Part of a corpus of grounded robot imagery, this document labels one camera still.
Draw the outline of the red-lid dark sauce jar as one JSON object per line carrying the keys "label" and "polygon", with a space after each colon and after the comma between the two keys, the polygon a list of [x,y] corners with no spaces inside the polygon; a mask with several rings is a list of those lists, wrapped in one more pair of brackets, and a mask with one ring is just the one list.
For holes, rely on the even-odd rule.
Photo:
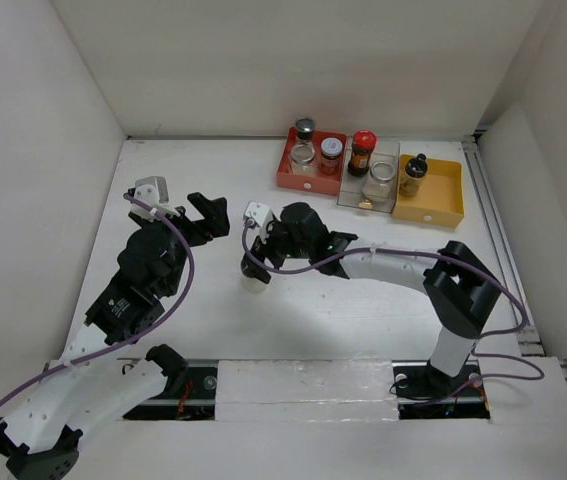
{"label": "red-lid dark sauce jar", "polygon": [[377,137],[370,130],[359,130],[353,135],[351,155],[347,165],[350,175],[363,177],[367,174],[376,143]]}

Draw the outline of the black-cap brown spice bottle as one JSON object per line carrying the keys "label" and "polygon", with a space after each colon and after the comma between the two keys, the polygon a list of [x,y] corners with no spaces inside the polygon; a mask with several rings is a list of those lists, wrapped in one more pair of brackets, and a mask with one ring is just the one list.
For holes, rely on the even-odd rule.
{"label": "black-cap brown spice bottle", "polygon": [[404,197],[416,196],[427,172],[427,157],[423,153],[409,158],[399,178],[399,194]]}

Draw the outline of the silver-cap white spice shaker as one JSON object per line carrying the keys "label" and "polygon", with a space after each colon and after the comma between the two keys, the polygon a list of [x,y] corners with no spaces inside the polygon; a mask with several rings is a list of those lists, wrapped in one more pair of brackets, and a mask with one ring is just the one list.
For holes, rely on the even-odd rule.
{"label": "silver-cap white spice shaker", "polygon": [[316,128],[316,122],[309,116],[297,118],[294,122],[295,145],[311,145]]}

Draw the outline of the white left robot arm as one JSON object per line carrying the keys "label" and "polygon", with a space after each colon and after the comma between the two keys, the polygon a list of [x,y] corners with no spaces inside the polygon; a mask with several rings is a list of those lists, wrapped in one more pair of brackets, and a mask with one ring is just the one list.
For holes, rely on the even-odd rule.
{"label": "white left robot arm", "polygon": [[194,279],[193,248],[230,231],[227,201],[189,194],[202,216],[192,221],[148,184],[124,197],[139,228],[119,253],[117,272],[61,357],[0,400],[0,455],[15,479],[63,478],[90,434],[187,384],[187,360],[166,344],[150,348],[113,383],[104,377],[120,355],[175,312],[162,299],[183,303]]}

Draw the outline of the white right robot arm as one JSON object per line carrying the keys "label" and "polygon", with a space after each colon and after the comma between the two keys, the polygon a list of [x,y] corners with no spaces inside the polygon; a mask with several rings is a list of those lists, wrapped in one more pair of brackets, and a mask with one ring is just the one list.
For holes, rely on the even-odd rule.
{"label": "white right robot arm", "polygon": [[459,388],[461,370],[501,295],[493,274],[463,243],[440,250],[400,251],[351,233],[331,231],[304,202],[276,216],[251,201],[243,213],[246,231],[241,272],[248,288],[264,290],[273,275],[284,275],[288,260],[307,261],[307,270],[344,280],[375,280],[425,295],[441,324],[432,355],[417,374],[397,381],[413,400],[431,401]]}

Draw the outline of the silver-lid clear glass jar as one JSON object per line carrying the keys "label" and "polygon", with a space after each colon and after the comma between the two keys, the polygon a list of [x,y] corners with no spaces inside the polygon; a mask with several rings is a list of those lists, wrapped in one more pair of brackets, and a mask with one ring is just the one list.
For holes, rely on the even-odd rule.
{"label": "silver-lid clear glass jar", "polygon": [[290,150],[289,161],[295,175],[315,176],[315,149],[311,143],[296,143]]}

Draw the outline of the black-cap white spice bottle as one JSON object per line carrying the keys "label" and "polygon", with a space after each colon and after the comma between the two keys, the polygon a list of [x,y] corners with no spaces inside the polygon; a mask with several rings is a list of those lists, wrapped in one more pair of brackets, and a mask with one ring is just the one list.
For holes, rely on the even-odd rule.
{"label": "black-cap white spice bottle", "polygon": [[258,267],[244,265],[241,267],[241,274],[243,287],[251,293],[261,293],[268,287],[266,271]]}

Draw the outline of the white-lid small brown jar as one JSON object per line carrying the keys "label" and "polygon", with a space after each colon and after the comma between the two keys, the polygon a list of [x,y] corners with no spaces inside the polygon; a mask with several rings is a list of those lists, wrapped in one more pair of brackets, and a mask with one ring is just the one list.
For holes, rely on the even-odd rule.
{"label": "white-lid small brown jar", "polygon": [[327,137],[320,144],[319,170],[325,175],[335,174],[341,162],[343,143],[335,137]]}

